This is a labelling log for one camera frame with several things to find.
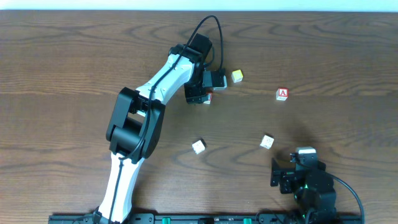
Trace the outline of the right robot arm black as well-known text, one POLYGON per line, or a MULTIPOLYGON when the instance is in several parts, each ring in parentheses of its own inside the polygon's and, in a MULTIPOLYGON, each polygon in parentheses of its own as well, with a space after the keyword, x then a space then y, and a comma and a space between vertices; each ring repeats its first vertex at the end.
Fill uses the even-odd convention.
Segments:
POLYGON ((292 194, 298 210, 285 216, 284 223, 333 223, 336 219, 334 181, 325 174, 326 165, 313 149, 291 153, 294 168, 281 168, 275 159, 271 166, 271 186, 282 194, 292 194))

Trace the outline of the red letter I block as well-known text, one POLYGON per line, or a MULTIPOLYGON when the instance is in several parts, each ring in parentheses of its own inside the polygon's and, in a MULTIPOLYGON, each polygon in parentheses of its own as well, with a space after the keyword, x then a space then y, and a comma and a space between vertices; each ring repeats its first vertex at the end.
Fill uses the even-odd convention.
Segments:
POLYGON ((203 102, 203 104, 209 105, 211 103, 211 101, 212 101, 212 96, 213 96, 213 93, 212 92, 208 92, 206 94, 207 99, 203 102))

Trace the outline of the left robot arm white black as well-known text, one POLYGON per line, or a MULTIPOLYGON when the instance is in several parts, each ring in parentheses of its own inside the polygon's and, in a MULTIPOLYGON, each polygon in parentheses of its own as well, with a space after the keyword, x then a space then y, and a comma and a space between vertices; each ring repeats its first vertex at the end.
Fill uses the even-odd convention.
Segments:
POLYGON ((177 90, 184 88, 188 104, 202 104, 210 99, 211 88, 227 87, 223 68, 206 69, 205 59, 212 49, 209 37, 196 34, 189 44, 172 47, 165 65, 147 83, 119 92, 106 131, 111 173, 93 223, 123 223, 128 219, 139 170, 159 142, 165 107, 177 90))

